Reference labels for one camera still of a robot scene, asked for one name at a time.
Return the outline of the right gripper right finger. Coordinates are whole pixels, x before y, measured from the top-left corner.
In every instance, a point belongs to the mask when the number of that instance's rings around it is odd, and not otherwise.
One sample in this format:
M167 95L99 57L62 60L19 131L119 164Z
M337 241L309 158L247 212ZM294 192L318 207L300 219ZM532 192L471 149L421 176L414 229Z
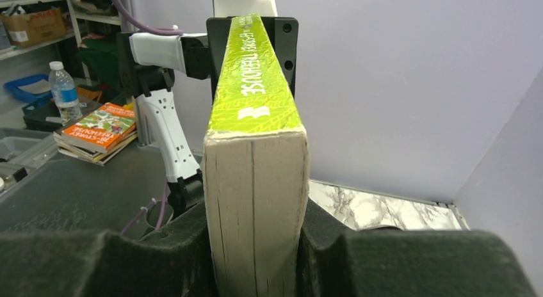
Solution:
M355 231L309 202L299 296L535 296L513 251L485 231Z

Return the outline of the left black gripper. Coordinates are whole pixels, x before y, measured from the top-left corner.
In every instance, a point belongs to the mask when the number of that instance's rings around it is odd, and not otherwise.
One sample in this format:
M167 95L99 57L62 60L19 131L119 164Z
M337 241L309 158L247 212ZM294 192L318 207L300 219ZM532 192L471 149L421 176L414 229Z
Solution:
M291 93L295 95L298 21L293 17L263 17L262 21ZM216 95L230 26L230 17L212 17L206 21L208 48L211 55L212 99L215 99Z

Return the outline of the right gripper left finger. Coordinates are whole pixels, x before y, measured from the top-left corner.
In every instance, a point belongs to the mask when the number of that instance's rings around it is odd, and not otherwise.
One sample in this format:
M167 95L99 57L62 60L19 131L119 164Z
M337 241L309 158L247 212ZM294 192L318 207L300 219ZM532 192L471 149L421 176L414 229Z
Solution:
M2 296L215 296L204 204L139 241L110 230L1 234Z

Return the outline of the green illustrated book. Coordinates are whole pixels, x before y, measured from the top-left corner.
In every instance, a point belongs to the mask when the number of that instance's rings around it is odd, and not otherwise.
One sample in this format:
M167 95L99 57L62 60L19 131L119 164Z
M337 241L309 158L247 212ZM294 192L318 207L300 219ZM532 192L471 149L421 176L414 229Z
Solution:
M202 171L219 295L295 296L308 139L258 14L232 19Z

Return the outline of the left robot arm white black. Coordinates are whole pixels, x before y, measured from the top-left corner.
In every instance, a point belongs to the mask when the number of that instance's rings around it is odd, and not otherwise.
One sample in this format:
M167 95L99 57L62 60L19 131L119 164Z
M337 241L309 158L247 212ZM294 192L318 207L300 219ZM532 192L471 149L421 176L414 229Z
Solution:
M185 33L178 28L150 28L138 22L121 0L112 0L135 31L117 37L122 88L136 106L137 128L143 141L156 141L161 152L166 185L163 205L180 216L203 199L202 173L177 116L172 90L175 71L194 79L219 80L229 27L233 17L261 15L264 27L291 90L295 89L298 21L277 14L275 0L212 0L213 16L207 31Z

